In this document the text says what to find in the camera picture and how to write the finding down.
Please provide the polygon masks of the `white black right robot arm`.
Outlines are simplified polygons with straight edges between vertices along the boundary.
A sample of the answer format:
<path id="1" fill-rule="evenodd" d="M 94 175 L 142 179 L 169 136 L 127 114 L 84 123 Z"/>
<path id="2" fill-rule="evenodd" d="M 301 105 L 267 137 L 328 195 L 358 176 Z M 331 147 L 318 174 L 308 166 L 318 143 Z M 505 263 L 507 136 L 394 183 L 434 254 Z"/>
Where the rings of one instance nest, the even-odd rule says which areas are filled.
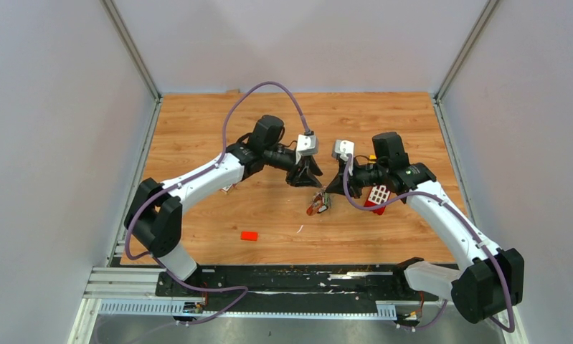
<path id="1" fill-rule="evenodd" d="M 332 156 L 339 168 L 327 187 L 330 194 L 344 195 L 352 206 L 361 188 L 385 186 L 394 198 L 416 211 L 447 246 L 456 269 L 414 257 L 396 266 L 392 291 L 401 299 L 418 292 L 451 301 L 470 323 L 493 321 L 502 330 L 515 330 L 513 308 L 522 301 L 524 258 L 516 249 L 502 249 L 472 223 L 450 200 L 436 175 L 423 163 L 411 163 L 400 135 L 375 135 L 376 160 L 361 165 L 354 157 L 355 145 L 337 140 Z"/>

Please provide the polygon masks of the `metal key organizer red handle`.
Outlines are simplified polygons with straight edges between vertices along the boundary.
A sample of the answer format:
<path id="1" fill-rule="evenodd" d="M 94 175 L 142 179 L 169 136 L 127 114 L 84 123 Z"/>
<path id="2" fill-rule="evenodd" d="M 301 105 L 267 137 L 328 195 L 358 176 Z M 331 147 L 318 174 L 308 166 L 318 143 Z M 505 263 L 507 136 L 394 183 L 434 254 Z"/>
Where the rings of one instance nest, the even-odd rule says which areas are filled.
<path id="1" fill-rule="evenodd" d="M 325 189 L 321 189 L 312 198 L 309 207 L 306 209 L 306 214 L 308 216 L 322 214 L 323 212 L 328 211 L 330 208 L 331 197 Z"/>

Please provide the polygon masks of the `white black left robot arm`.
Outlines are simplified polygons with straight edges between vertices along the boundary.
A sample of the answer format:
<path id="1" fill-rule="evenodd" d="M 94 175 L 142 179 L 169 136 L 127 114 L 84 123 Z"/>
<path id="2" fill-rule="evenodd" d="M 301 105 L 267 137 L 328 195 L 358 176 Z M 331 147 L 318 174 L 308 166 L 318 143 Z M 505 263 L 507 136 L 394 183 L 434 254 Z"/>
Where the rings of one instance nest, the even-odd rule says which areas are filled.
<path id="1" fill-rule="evenodd" d="M 200 291 L 198 264 L 181 244 L 182 218 L 191 207 L 218 190 L 240 183 L 271 166 L 286 172 L 293 187 L 321 187 L 322 172 L 314 155 L 318 139 L 314 132 L 300 134 L 295 147 L 281 143 L 284 122 L 264 115 L 250 133 L 228 145 L 212 161 L 179 177 L 163 182 L 153 178 L 138 186 L 126 213 L 124 226 L 148 253 L 174 276 L 174 286 L 185 296 Z"/>

